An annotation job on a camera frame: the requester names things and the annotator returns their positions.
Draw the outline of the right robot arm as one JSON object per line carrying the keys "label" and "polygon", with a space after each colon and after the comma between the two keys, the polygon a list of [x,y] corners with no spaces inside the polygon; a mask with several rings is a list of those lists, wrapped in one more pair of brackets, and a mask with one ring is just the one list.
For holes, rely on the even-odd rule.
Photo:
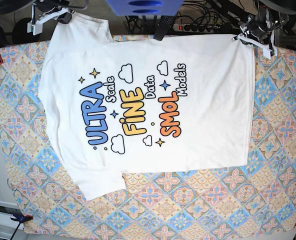
{"label": "right robot arm", "polygon": [[43,24],[56,19],[79,6],[69,5],[67,0],[0,0],[0,15],[9,14],[32,5],[31,23]]}

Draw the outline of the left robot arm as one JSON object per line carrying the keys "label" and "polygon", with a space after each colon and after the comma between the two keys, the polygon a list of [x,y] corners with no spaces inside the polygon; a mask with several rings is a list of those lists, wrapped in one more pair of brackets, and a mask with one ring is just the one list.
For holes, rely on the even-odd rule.
{"label": "left robot arm", "polygon": [[249,14],[234,40],[261,48],[296,47],[296,0],[254,0],[257,13]]}

